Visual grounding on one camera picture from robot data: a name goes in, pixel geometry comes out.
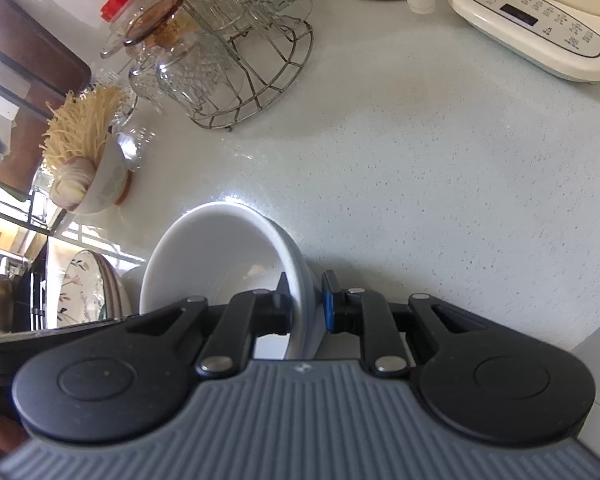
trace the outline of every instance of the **wooden cutting board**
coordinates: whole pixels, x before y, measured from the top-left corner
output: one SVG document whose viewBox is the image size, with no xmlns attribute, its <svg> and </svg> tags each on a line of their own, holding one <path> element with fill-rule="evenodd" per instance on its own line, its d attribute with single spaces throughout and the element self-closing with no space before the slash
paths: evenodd
<svg viewBox="0 0 600 480">
<path fill-rule="evenodd" d="M 13 0 L 0 0 L 0 51 L 61 94 L 69 90 L 78 93 L 91 80 L 87 64 Z M 39 84 L 32 84 L 25 99 L 43 109 L 46 109 L 45 102 L 53 107 L 62 104 Z M 0 163 L 0 183 L 26 196 L 42 160 L 40 144 L 47 125 L 22 108 L 15 123 L 11 131 L 11 153 Z"/>
</svg>

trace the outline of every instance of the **electric appliance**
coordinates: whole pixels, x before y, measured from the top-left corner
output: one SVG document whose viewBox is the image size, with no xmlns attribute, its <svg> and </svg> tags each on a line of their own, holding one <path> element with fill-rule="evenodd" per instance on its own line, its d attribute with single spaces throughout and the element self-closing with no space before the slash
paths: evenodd
<svg viewBox="0 0 600 480">
<path fill-rule="evenodd" d="M 572 81 L 600 81 L 600 0 L 449 3 L 478 30 L 548 72 Z"/>
</svg>

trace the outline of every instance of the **control panel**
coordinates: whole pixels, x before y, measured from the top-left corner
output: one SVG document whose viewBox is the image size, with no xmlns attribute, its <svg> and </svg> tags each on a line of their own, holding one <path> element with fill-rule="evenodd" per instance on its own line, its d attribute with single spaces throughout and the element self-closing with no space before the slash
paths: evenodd
<svg viewBox="0 0 600 480">
<path fill-rule="evenodd" d="M 473 0 L 578 56 L 600 56 L 600 35 L 546 0 Z"/>
</svg>

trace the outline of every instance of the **stacked plates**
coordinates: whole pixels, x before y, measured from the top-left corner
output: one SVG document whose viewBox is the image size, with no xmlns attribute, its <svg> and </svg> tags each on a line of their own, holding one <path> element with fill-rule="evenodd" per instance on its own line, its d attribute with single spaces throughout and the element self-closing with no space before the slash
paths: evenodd
<svg viewBox="0 0 600 480">
<path fill-rule="evenodd" d="M 58 299 L 58 327 L 131 315 L 125 287 L 101 254 L 80 251 L 66 268 Z"/>
</svg>

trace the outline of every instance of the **black round pad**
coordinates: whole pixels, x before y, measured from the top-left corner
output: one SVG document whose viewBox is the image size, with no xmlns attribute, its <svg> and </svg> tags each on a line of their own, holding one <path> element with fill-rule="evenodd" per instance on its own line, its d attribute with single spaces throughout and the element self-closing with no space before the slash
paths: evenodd
<svg viewBox="0 0 600 480">
<path fill-rule="evenodd" d="M 13 401 L 33 432 L 104 444 L 164 424 L 190 391 L 189 367 L 159 336 L 109 329 L 37 355 L 17 373 Z"/>
<path fill-rule="evenodd" d="M 120 395 L 134 380 L 135 370 L 124 361 L 86 359 L 60 374 L 60 387 L 78 400 L 105 400 Z"/>
<path fill-rule="evenodd" d="M 549 385 L 549 372 L 529 359 L 494 357 L 480 364 L 475 382 L 485 392 L 503 399 L 526 399 L 536 396 Z"/>
<path fill-rule="evenodd" d="M 449 334 L 418 381 L 426 405 L 445 424 L 500 446 L 574 434 L 595 395 L 580 360 L 504 327 Z"/>
</svg>

